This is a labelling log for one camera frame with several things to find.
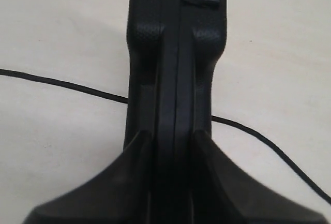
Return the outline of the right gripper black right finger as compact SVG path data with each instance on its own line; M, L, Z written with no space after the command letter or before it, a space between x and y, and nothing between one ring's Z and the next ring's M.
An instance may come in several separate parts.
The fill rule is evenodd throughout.
M192 197L195 223L326 223L248 175L202 130L192 138Z

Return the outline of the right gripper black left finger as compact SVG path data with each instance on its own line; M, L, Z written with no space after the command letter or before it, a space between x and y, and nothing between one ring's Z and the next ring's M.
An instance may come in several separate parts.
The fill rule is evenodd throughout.
M111 165L35 207L24 223L147 223L151 161L152 135L139 131Z

